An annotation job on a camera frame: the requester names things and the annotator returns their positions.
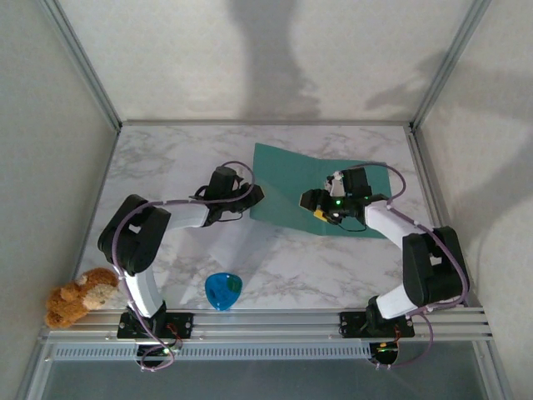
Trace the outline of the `blue triangular plastic container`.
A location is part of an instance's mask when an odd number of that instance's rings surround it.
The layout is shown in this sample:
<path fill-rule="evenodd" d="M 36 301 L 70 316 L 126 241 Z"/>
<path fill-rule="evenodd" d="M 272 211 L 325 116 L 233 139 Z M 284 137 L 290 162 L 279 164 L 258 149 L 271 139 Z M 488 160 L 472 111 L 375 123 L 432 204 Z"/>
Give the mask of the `blue triangular plastic container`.
<path fill-rule="evenodd" d="M 241 296 L 243 281 L 229 272 L 218 272 L 210 275 L 205 281 L 207 301 L 217 311 L 226 311 Z"/>

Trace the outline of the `aluminium frame post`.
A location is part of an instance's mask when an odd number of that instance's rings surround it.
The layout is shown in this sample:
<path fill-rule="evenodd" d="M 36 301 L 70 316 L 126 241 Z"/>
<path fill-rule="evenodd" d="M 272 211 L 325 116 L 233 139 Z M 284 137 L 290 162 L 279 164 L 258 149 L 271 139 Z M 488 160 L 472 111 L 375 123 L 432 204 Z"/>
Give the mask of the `aluminium frame post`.
<path fill-rule="evenodd" d="M 426 120 L 491 3 L 492 0 L 472 0 L 451 45 L 441 58 L 441 63 L 431 79 L 419 107 L 409 122 L 413 133 L 416 133 Z"/>
<path fill-rule="evenodd" d="M 93 95 L 107 123 L 116 134 L 119 134 L 122 130 L 122 119 L 112 104 L 112 100 L 97 75 L 97 71 L 92 65 L 62 4 L 59 0 L 35 1 L 49 19 L 52 28 L 56 30 L 60 41 L 72 59 L 73 65 L 81 73 L 82 80 L 87 84 L 90 93 Z"/>

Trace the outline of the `brown teddy bear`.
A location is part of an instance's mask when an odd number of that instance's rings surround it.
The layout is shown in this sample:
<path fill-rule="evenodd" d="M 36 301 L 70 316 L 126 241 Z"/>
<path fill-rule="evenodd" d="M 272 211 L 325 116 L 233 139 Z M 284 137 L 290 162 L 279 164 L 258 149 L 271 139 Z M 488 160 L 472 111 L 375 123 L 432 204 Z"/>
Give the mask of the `brown teddy bear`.
<path fill-rule="evenodd" d="M 55 287 L 46 301 L 44 322 L 51 329 L 69 328 L 91 311 L 101 309 L 117 292 L 116 273 L 98 267 L 84 272 L 62 287 Z"/>

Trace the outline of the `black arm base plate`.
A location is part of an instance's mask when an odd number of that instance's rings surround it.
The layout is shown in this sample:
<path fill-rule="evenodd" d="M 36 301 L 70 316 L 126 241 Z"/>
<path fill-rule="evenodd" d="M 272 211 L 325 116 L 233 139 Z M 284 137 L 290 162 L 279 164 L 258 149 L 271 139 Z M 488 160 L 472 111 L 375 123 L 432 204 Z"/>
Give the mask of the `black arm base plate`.
<path fill-rule="evenodd" d="M 194 314 L 189 312 L 165 312 L 151 318 L 144 317 L 143 320 L 152 334 L 160 339 L 188 339 L 192 334 L 193 317 Z M 117 338 L 142 339 L 151 336 L 134 313 L 124 312 L 118 324 Z"/>
<path fill-rule="evenodd" d="M 339 333 L 343 338 L 413 338 L 415 330 L 404 317 L 383 319 L 368 312 L 340 312 Z"/>

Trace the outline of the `aluminium frame bar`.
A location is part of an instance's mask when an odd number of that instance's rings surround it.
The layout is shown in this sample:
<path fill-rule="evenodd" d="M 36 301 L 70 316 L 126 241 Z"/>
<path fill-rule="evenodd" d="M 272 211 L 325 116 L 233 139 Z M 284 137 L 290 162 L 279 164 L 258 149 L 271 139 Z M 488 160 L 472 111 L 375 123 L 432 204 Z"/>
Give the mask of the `aluminium frame bar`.
<path fill-rule="evenodd" d="M 377 119 L 127 119 L 125 126 L 408 126 L 409 121 Z"/>

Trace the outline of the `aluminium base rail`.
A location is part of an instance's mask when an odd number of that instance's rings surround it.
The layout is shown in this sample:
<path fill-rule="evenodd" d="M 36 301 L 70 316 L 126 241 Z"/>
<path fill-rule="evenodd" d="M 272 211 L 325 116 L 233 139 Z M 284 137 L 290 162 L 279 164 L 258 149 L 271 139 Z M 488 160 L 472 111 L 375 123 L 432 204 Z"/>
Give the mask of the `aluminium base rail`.
<path fill-rule="evenodd" d="M 193 313 L 191 337 L 185 343 L 318 343 L 326 340 L 392 341 L 490 341 L 493 338 L 488 319 L 479 307 L 459 307 L 433 312 L 426 317 L 414 316 L 407 323 L 414 337 L 343 338 L 339 333 L 340 310 L 178 310 Z M 162 339 L 169 343 L 180 339 Z"/>

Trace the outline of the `green clip folder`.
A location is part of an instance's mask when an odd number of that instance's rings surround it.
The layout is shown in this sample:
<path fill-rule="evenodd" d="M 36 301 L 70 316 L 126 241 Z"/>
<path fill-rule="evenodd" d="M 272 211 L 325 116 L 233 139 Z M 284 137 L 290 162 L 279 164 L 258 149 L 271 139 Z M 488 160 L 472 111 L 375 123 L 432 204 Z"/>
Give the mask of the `green clip folder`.
<path fill-rule="evenodd" d="M 383 239 L 384 236 L 363 226 L 354 218 L 340 227 L 323 222 L 299 206 L 301 195 L 324 188 L 326 177 L 361 160 L 320 159 L 257 143 L 253 156 L 255 184 L 264 198 L 250 211 L 250 218 L 278 227 L 296 229 L 318 236 Z"/>

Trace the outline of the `aluminium side rail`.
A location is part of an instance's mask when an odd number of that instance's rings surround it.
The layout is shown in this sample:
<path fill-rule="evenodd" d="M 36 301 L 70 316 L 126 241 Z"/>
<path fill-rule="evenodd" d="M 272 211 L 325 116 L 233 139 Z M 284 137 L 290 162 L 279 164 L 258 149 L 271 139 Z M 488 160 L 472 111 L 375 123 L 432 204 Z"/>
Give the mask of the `aluminium side rail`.
<path fill-rule="evenodd" d="M 422 131 L 414 130 L 409 123 L 403 128 L 431 222 L 434 225 L 454 227 L 455 225 L 452 224 L 450 214 L 446 209 L 441 186 L 424 143 Z"/>

